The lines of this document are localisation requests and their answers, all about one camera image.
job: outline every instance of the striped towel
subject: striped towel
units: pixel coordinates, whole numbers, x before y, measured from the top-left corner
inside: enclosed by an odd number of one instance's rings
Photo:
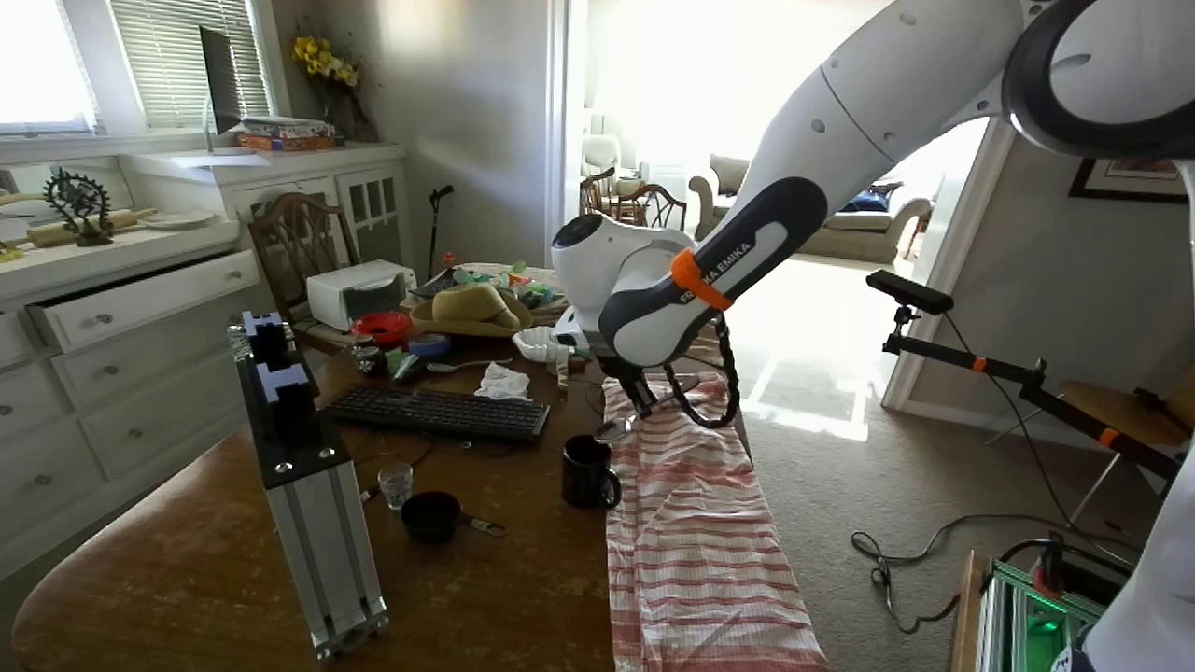
[[[607,381],[607,418],[630,400]],[[607,514],[613,657],[639,670],[827,670],[736,428],[655,410],[613,448]]]

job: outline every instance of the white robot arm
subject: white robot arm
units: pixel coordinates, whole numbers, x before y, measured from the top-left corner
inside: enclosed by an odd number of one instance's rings
[[[975,116],[1061,152],[1177,159],[1195,193],[1192,0],[892,0],[776,113],[736,208],[685,235],[580,215],[553,240],[559,286],[599,357],[665,366],[831,213]],[[1061,670],[1192,670],[1195,467],[1141,573]]]

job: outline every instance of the white cabinet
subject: white cabinet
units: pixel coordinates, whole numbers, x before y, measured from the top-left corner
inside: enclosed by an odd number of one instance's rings
[[[134,152],[125,158],[134,202],[155,208],[213,208],[247,224],[275,189],[324,193],[340,207],[361,258],[415,266],[402,193],[402,150],[346,145],[319,152]]]
[[[269,309],[253,255],[202,232],[58,255],[0,270],[0,580],[241,428],[229,320]]]

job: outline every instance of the wooden table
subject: wooden table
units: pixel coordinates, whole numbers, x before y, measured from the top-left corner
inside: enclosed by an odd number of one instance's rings
[[[396,514],[368,503],[391,622],[333,670],[613,670],[603,510],[559,500],[559,444],[603,418],[595,374],[557,393],[524,366],[534,400],[553,405],[534,448],[343,428],[360,483],[417,459],[417,488],[447,488],[504,530],[461,530],[447,545],[407,542]],[[473,390],[477,371],[431,378]],[[360,386],[346,357],[320,374],[320,400]],[[298,599],[267,509],[249,432],[211,448],[25,599],[15,631],[25,670],[319,670]]]

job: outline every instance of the black mug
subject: black mug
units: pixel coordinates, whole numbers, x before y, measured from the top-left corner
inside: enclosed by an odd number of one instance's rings
[[[622,477],[609,474],[609,444],[580,432],[565,439],[565,500],[575,509],[617,509],[625,495]]]

